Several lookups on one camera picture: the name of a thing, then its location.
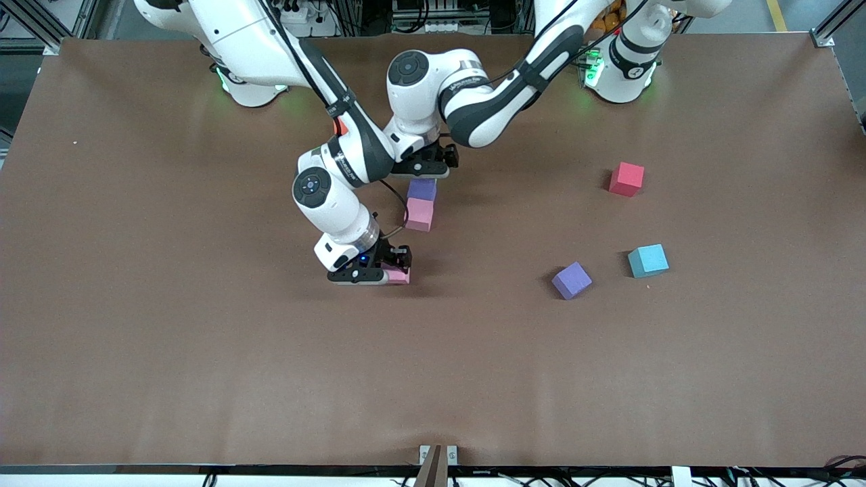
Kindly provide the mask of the light purple foam block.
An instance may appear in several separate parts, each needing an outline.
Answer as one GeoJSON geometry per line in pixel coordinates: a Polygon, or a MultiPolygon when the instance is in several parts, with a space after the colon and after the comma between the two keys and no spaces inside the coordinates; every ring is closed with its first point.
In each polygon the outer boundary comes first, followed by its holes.
{"type": "Polygon", "coordinates": [[[593,280],[580,262],[573,262],[557,272],[551,284],[562,299],[569,301],[587,290],[593,284],[593,280]]]}

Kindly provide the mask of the red foam block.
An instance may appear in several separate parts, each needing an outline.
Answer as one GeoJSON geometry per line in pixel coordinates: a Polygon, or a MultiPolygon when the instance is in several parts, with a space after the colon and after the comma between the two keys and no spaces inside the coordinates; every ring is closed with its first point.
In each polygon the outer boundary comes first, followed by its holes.
{"type": "Polygon", "coordinates": [[[645,168],[640,164],[622,161],[612,171],[608,191],[625,197],[634,197],[643,188],[645,168]]]}

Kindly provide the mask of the white power strip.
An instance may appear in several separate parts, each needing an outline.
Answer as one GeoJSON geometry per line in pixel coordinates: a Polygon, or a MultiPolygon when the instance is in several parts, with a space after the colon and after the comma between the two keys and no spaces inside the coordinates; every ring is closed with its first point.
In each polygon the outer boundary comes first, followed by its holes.
{"type": "Polygon", "coordinates": [[[281,23],[290,26],[322,24],[329,11],[327,6],[321,6],[321,0],[278,0],[275,5],[281,23]]]}

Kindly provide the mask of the bag of orange fruit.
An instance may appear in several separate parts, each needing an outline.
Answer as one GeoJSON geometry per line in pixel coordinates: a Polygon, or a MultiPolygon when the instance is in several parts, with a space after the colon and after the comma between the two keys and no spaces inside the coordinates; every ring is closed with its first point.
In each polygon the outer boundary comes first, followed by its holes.
{"type": "Polygon", "coordinates": [[[628,15],[627,0],[613,0],[593,20],[588,30],[589,34],[605,34],[615,31],[628,15]]]}

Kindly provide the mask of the cyan foam block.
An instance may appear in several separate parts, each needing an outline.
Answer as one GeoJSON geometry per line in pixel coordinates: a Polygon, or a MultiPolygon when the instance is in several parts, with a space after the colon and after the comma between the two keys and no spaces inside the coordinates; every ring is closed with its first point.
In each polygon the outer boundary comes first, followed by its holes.
{"type": "Polygon", "coordinates": [[[661,243],[637,247],[628,253],[628,262],[632,277],[637,279],[652,277],[669,270],[667,256],[661,243]]]}

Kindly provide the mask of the small metal bracket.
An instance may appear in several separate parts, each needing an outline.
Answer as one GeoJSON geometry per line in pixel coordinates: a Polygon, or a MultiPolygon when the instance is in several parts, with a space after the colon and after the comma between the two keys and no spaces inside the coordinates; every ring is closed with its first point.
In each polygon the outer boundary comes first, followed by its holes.
{"type": "MultiPolygon", "coordinates": [[[[430,446],[429,444],[423,444],[423,446],[420,446],[418,465],[421,465],[421,463],[423,463],[424,460],[427,459],[429,453],[432,453],[434,449],[435,448],[433,446],[430,446]]],[[[447,463],[449,466],[459,465],[459,450],[457,446],[441,446],[440,450],[442,455],[447,458],[447,463]]]]}

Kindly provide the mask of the aluminium frame post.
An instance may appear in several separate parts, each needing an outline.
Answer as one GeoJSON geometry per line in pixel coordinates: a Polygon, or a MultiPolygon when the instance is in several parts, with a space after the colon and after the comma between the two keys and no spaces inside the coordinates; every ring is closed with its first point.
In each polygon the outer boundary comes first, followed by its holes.
{"type": "Polygon", "coordinates": [[[809,31],[814,47],[833,47],[833,34],[864,6],[866,0],[840,0],[836,8],[809,31]]]}
{"type": "Polygon", "coordinates": [[[95,38],[112,0],[0,0],[0,55],[57,55],[67,38],[95,38]]]}

